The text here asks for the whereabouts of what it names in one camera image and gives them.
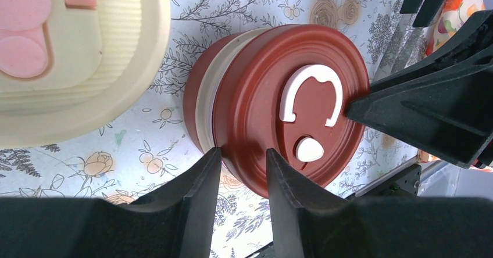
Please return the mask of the red round lid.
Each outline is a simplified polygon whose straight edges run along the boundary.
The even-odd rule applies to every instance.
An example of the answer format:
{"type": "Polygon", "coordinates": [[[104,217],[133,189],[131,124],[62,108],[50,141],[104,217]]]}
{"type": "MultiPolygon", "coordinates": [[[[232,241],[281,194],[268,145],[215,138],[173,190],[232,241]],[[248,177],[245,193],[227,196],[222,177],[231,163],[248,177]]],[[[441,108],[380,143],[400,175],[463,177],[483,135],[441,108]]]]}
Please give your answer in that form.
{"type": "Polygon", "coordinates": [[[343,33],[317,24],[271,28],[225,71],[212,112],[215,145],[230,173],[262,197],[269,148],[325,187],[360,144],[364,127],[345,110],[368,92],[366,65],[343,33]]]}

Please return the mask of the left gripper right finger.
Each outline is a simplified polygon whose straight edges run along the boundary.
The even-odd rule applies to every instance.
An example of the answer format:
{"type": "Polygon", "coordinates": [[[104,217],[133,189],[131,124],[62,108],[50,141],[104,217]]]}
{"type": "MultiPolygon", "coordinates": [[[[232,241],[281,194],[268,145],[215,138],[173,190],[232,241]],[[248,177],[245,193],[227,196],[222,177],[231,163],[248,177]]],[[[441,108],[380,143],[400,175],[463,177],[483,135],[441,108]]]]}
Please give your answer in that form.
{"type": "Polygon", "coordinates": [[[276,257],[491,257],[492,201],[364,196],[346,200],[266,152],[276,257]]]}

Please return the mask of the steel bowl red band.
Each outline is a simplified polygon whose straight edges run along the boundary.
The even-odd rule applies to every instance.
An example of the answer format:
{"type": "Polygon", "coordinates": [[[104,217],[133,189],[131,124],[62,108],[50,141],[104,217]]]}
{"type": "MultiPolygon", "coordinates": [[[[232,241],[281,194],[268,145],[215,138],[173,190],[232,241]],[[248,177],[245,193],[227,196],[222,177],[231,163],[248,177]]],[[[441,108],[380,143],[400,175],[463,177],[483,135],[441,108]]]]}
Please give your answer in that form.
{"type": "Polygon", "coordinates": [[[264,27],[228,35],[209,46],[193,65],[185,85],[183,116],[192,142],[202,153],[215,146],[213,107],[226,70],[248,42],[267,30],[264,27]]]}

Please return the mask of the cream round lid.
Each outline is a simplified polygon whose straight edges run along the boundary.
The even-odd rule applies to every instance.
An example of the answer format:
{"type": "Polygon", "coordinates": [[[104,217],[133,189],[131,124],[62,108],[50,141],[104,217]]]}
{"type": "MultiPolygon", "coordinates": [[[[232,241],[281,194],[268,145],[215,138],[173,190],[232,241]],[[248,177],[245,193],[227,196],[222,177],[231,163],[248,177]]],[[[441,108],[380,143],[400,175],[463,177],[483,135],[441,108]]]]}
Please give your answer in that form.
{"type": "Polygon", "coordinates": [[[1,0],[1,147],[94,131],[129,109],[168,47],[170,0],[1,0]]]}

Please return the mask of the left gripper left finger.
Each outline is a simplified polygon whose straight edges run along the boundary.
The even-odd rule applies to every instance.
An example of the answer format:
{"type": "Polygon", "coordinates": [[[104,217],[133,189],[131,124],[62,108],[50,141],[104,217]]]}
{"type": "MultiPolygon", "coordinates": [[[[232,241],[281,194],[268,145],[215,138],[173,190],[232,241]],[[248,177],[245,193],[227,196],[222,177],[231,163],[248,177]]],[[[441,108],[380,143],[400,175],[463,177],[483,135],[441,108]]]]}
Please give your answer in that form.
{"type": "Polygon", "coordinates": [[[129,204],[1,198],[2,257],[208,257],[221,172],[212,148],[129,204]]]}

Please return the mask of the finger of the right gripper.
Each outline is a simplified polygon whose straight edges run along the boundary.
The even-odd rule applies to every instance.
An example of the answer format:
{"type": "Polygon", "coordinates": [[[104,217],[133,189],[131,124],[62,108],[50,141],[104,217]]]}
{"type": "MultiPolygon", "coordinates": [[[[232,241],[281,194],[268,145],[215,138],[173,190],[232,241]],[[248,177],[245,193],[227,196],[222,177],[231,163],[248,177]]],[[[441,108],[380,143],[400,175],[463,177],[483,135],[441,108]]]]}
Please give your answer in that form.
{"type": "Polygon", "coordinates": [[[346,115],[458,167],[492,165],[492,11],[473,13],[430,56],[373,83],[346,115]]]}

